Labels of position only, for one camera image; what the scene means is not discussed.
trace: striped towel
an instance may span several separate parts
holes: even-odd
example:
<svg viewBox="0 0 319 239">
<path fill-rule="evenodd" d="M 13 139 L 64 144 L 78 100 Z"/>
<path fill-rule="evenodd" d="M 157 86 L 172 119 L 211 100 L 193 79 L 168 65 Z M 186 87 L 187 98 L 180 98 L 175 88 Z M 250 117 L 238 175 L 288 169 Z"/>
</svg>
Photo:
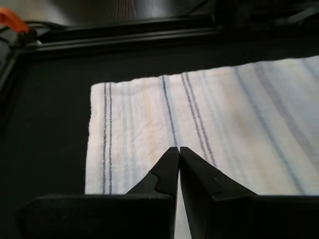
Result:
<svg viewBox="0 0 319 239">
<path fill-rule="evenodd" d="M 318 195 L 318 66 L 316 56 L 94 85 L 86 193 L 126 193 L 169 147 L 187 146 L 257 194 Z M 178 192 L 175 237 L 190 238 Z"/>
</svg>

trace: dark background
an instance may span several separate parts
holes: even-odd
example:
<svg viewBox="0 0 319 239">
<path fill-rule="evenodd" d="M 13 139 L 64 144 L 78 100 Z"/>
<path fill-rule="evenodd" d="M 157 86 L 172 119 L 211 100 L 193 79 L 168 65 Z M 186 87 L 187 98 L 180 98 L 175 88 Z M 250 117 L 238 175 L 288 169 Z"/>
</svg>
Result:
<svg viewBox="0 0 319 239">
<path fill-rule="evenodd" d="M 87 8 L 84 0 L 10 1 L 19 2 L 17 12 L 24 19 L 62 24 L 174 16 L 195 2 L 94 0 L 96 6 L 90 2 L 92 7 Z M 87 13 L 80 15 L 81 8 Z M 25 61 L 19 96 L 0 135 L 0 238 L 18 238 L 14 213 L 32 198 L 84 193 L 91 85 L 313 56 L 319 54 L 318 42 L 312 37 Z"/>
</svg>

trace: black frame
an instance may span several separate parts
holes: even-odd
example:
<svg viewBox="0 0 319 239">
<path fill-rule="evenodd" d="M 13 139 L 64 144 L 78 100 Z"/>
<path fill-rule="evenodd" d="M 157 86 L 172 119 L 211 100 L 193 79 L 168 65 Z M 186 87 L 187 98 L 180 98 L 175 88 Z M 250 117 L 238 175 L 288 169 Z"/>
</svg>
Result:
<svg viewBox="0 0 319 239">
<path fill-rule="evenodd" d="M 38 38 L 40 44 L 14 45 L 0 71 L 0 125 L 5 122 L 16 89 L 17 76 L 24 61 L 59 59 L 79 55 L 102 54 L 157 48 L 215 44 L 225 42 L 256 41 L 319 35 L 315 29 L 285 26 L 272 30 L 218 29 L 209 16 L 152 19 L 120 22 L 107 25 L 66 27 L 53 29 Z"/>
</svg>

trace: cloth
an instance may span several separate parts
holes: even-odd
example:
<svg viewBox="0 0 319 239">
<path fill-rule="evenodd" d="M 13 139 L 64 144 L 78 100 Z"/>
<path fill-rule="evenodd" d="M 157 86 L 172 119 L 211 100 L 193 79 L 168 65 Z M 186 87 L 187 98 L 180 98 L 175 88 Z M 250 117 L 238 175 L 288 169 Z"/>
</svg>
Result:
<svg viewBox="0 0 319 239">
<path fill-rule="evenodd" d="M 260 195 L 319 194 L 319 57 L 91 89 L 87 194 L 123 194 L 187 146 Z M 175 238 L 190 238 L 180 187 Z"/>
</svg>

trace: black surface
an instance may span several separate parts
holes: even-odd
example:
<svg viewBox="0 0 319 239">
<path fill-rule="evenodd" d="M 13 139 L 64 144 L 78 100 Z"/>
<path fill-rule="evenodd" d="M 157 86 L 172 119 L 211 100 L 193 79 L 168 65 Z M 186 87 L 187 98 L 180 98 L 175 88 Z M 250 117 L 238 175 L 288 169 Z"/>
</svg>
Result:
<svg viewBox="0 0 319 239">
<path fill-rule="evenodd" d="M 192 239 L 318 236 L 318 196 L 258 196 L 188 147 L 180 148 L 180 182 Z"/>
<path fill-rule="evenodd" d="M 173 239 L 179 152 L 169 148 L 125 195 L 50 195 L 17 213 L 23 239 Z"/>
<path fill-rule="evenodd" d="M 23 20 L 65 25 L 172 17 L 189 12 L 202 0 L 2 0 Z"/>
<path fill-rule="evenodd" d="M 18 79 L 21 90 L 1 135 L 0 238 L 13 236 L 13 214 L 28 200 L 84 193 L 91 85 L 317 54 L 313 37 L 26 60 Z"/>
</svg>

